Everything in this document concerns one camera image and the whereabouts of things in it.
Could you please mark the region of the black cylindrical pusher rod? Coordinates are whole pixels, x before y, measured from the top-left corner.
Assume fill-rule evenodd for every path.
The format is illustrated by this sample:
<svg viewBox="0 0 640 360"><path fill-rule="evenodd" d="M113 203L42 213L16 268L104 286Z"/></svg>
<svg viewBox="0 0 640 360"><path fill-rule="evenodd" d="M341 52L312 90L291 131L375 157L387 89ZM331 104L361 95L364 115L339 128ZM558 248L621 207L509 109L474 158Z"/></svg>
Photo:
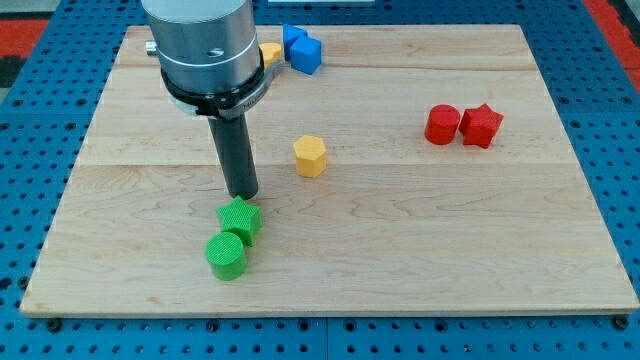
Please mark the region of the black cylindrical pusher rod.
<svg viewBox="0 0 640 360"><path fill-rule="evenodd" d="M245 116L209 117L208 124L230 196L253 198L259 186Z"/></svg>

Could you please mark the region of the black clamp flange mount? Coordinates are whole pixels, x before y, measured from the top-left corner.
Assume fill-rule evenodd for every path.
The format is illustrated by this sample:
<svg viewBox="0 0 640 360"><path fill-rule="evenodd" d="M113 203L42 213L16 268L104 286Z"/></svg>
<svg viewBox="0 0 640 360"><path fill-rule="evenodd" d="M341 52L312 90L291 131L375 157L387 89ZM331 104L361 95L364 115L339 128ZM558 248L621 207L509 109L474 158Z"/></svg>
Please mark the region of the black clamp flange mount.
<svg viewBox="0 0 640 360"><path fill-rule="evenodd" d="M275 60L267 68L259 68L242 86L227 92L206 94L179 88L164 70L161 71L161 77L173 103L187 115L230 119L243 115L258 104L283 70L284 61Z"/></svg>

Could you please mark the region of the yellow block behind arm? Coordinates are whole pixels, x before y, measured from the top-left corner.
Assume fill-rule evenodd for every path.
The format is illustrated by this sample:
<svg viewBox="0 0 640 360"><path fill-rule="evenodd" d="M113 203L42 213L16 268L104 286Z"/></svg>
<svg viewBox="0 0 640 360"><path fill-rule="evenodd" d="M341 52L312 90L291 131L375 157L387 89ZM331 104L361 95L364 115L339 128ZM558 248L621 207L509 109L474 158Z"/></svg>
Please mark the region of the yellow block behind arm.
<svg viewBox="0 0 640 360"><path fill-rule="evenodd" d="M283 59L283 47L280 43L264 42L259 44L259 48L264 68L268 68L275 61Z"/></svg>

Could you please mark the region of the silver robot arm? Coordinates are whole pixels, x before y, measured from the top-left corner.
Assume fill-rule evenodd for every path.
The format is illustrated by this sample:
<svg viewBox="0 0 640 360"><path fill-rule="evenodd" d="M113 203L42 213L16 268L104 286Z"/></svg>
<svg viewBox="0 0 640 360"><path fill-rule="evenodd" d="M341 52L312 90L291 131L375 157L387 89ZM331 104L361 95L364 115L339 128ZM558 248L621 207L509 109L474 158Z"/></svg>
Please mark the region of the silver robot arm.
<svg viewBox="0 0 640 360"><path fill-rule="evenodd" d="M161 77L176 103L207 118L228 192L250 199L258 180L245 113L284 62L265 63L249 0L143 0Z"/></svg>

